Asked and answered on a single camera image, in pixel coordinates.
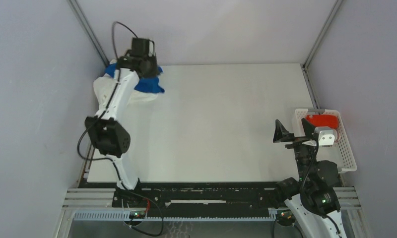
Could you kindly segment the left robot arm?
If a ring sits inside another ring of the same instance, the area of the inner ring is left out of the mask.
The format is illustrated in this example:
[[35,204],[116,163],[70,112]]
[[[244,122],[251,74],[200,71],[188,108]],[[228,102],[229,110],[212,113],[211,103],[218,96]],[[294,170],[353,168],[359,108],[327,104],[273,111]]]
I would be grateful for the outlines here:
[[159,75],[156,54],[145,56],[126,55],[116,62],[113,87],[108,99],[92,117],[85,119],[86,130],[92,146],[99,152],[99,158],[91,161],[108,161],[116,172],[116,184],[127,190],[124,201],[132,207],[140,205],[143,193],[136,189],[138,175],[129,165],[128,150],[131,136],[120,123],[127,103],[141,78]]

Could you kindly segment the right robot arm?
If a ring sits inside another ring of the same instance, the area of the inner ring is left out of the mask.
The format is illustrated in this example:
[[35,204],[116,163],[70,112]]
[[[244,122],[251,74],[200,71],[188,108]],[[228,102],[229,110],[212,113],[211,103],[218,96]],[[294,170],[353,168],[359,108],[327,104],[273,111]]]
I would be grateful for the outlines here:
[[286,206],[307,238],[345,238],[341,206],[334,187],[340,184],[338,167],[329,160],[317,160],[320,148],[333,145],[336,132],[301,120],[304,135],[289,132],[275,121],[274,143],[284,143],[294,151],[298,179],[286,178],[275,186],[275,201]]

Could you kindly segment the blue towel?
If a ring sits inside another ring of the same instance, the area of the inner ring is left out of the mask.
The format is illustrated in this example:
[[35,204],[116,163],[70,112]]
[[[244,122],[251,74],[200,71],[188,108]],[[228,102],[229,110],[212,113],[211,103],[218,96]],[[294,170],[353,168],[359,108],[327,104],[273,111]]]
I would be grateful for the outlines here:
[[[116,69],[116,63],[110,64],[105,69],[105,74],[109,75],[110,77],[114,77]],[[150,78],[141,78],[139,83],[134,88],[136,91],[142,93],[164,93],[165,90],[159,85],[159,75],[163,73],[162,67],[158,66],[158,75],[155,77]]]

